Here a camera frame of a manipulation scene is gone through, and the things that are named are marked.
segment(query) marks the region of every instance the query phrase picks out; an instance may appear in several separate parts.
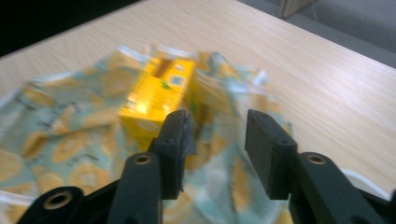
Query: juice box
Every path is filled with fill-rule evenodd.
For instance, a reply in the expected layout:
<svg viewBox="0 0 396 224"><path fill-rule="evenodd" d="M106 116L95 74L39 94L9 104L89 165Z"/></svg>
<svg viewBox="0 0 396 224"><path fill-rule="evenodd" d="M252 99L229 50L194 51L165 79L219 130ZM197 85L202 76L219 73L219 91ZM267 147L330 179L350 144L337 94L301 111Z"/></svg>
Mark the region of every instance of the juice box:
<svg viewBox="0 0 396 224"><path fill-rule="evenodd" d="M119 111L124 130L141 151L158 136L166 116L179 109L194 66L187 59L152 58L141 72Z"/></svg>

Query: screw hole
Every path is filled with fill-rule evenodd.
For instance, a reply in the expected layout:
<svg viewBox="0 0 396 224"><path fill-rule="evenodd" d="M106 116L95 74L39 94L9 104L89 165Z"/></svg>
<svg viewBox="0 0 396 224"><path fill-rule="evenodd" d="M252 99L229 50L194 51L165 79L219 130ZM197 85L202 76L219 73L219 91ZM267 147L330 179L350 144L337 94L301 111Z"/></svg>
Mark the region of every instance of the screw hole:
<svg viewBox="0 0 396 224"><path fill-rule="evenodd" d="M326 163L326 161L321 156L309 155L308 160L317 165L322 165Z"/></svg>
<svg viewBox="0 0 396 224"><path fill-rule="evenodd" d="M134 162L137 164L146 164L146 163L149 163L150 161L151 161L151 158L148 156L140 156L134 160Z"/></svg>
<svg viewBox="0 0 396 224"><path fill-rule="evenodd" d="M54 210L65 206L72 201L73 195L69 191L63 191L50 196L44 202L44 208L47 210Z"/></svg>

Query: table surface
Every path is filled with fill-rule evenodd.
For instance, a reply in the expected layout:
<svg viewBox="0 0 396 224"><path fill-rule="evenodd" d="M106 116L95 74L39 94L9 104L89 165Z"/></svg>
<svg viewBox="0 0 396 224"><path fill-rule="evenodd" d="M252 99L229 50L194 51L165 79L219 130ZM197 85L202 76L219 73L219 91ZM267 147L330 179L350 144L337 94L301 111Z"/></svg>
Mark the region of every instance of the table surface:
<svg viewBox="0 0 396 224"><path fill-rule="evenodd" d="M119 45L215 50L264 68L300 151L396 188L396 70L234 0L149 0L0 59L0 97Z"/></svg>

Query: patterned cloth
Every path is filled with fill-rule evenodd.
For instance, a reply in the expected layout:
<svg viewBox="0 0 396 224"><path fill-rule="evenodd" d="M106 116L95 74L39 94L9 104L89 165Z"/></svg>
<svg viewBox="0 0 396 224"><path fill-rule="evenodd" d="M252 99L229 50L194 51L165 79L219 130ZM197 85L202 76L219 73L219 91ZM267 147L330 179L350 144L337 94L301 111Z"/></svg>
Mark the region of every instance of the patterned cloth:
<svg viewBox="0 0 396 224"><path fill-rule="evenodd" d="M289 130L265 73L229 64L216 52L150 46L121 47L93 67L36 78L0 103L0 223L18 220L50 189L71 185L89 194L120 177L138 149L117 113L150 57L197 62L185 106L198 155L186 163L185 191L164 202L164 222L276 221L284 203L266 197L244 150L249 108Z"/></svg>

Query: cardboard box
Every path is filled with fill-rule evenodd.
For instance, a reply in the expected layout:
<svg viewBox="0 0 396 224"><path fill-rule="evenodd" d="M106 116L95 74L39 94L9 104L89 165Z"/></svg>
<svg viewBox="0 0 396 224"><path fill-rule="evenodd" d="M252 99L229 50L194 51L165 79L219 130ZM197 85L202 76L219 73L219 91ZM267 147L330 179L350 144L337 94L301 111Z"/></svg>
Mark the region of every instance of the cardboard box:
<svg viewBox="0 0 396 224"><path fill-rule="evenodd" d="M122 125L145 151L157 137L166 116L178 110L194 71L186 59L150 59L120 109Z"/></svg>

